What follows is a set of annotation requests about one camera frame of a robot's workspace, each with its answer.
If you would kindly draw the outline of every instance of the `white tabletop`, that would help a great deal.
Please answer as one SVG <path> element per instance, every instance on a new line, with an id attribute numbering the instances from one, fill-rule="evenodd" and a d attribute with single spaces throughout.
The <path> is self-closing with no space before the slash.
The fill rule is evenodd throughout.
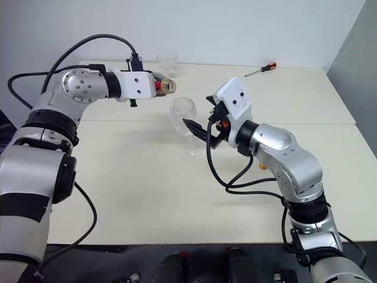
<path id="1" fill-rule="evenodd" d="M 319 159 L 339 230 L 353 240 L 377 240 L 377 226 L 366 217 L 377 215 L 377 161 L 356 126 L 279 126 Z M 183 155 L 181 136 L 169 122 L 82 121 L 78 132 L 76 179 L 98 211 L 97 226 L 83 243 L 282 241 L 280 201 L 224 192 L 204 153 Z M 213 151 L 213 159 L 224 180 L 247 163 L 226 143 Z M 255 161 L 243 181 L 271 176 L 257 165 Z M 275 182 L 249 189 L 279 192 Z M 48 242 L 72 243 L 91 222 L 90 208 L 74 189 L 53 207 Z"/>
<path id="2" fill-rule="evenodd" d="M 106 66 L 127 69 L 121 62 Z M 156 63 L 144 63 L 146 70 L 160 71 Z M 177 91 L 154 101 L 139 101 L 138 108 L 125 107 L 113 99 L 90 105 L 83 120 L 170 121 L 168 107 L 176 97 L 190 97 L 196 104 L 199 120 L 206 121 L 212 105 L 205 100 L 227 80 L 242 77 L 257 67 L 180 64 L 174 79 Z M 251 75 L 244 79 L 253 102 L 257 123 L 355 124 L 321 68 L 287 68 Z"/>

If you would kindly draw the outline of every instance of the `glass cup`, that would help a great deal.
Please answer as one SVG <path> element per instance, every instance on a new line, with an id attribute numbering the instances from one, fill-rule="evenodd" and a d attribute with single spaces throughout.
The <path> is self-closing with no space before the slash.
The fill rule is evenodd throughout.
<path id="1" fill-rule="evenodd" d="M 187 97 L 174 99 L 170 104 L 170 117 L 176 132 L 185 137 L 184 154 L 191 157 L 200 155 L 204 148 L 203 142 L 192 134 L 182 120 L 195 120 L 197 118 L 194 102 Z"/>
<path id="2" fill-rule="evenodd" d="M 163 73 L 169 78 L 178 77 L 178 58 L 172 51 L 162 51 L 157 54 L 157 61 Z"/>

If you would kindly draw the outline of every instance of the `screwdriver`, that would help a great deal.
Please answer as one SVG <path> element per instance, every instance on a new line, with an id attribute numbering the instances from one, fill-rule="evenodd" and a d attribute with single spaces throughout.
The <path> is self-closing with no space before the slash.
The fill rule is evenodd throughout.
<path id="1" fill-rule="evenodd" d="M 268 65 L 265 65 L 264 67 L 262 67 L 262 68 L 261 68 L 260 70 L 258 70 L 258 71 L 255 71 L 255 72 L 252 72 L 252 73 L 250 73 L 250 74 L 245 75 L 245 77 L 248 77 L 248 76 L 250 76 L 250 75 L 252 75 L 252 74 L 256 74 L 256 73 L 259 73 L 259 72 L 265 72 L 265 71 L 273 70 L 273 69 L 276 68 L 276 66 L 277 66 L 276 62 L 272 62 L 272 63 L 270 63 L 270 64 L 268 64 Z"/>

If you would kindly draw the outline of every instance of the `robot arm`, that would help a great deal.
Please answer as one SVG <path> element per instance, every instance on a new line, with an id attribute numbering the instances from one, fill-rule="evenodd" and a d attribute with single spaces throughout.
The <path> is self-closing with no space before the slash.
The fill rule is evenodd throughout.
<path id="1" fill-rule="evenodd" d="M 28 120 L 0 155 L 0 274 L 18 282 L 43 260 L 52 204 L 69 197 L 75 180 L 77 127 L 100 98 L 123 102 L 172 93 L 173 81 L 144 71 L 69 70 L 43 93 Z"/>
<path id="2" fill-rule="evenodd" d="M 226 140 L 241 154 L 252 154 L 273 173 L 289 211 L 293 247 L 301 251 L 299 262 L 310 267 L 312 281 L 372 282 L 342 253 L 323 191 L 322 168 L 315 156 L 302 149 L 289 131 L 252 122 L 252 103 L 240 78 L 231 79 L 207 99 L 214 104 L 209 127 L 216 123 L 220 131 L 217 137 L 211 136 L 211 147 L 215 149 Z M 201 125 L 184 122 L 195 136 L 207 142 L 207 131 Z M 310 252 L 316 248 L 320 251 Z"/>

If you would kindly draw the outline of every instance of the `orange screwdriver handle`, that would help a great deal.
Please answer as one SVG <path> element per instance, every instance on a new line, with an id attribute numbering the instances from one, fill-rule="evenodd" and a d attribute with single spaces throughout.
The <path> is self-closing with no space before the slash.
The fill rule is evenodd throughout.
<path id="1" fill-rule="evenodd" d="M 265 65 L 264 67 L 262 67 L 262 68 L 260 69 L 260 71 L 261 71 L 261 72 L 270 71 L 270 70 L 275 69 L 276 66 L 277 66 L 277 64 L 276 64 L 275 62 L 272 62 L 272 63 L 270 63 L 270 64 Z"/>

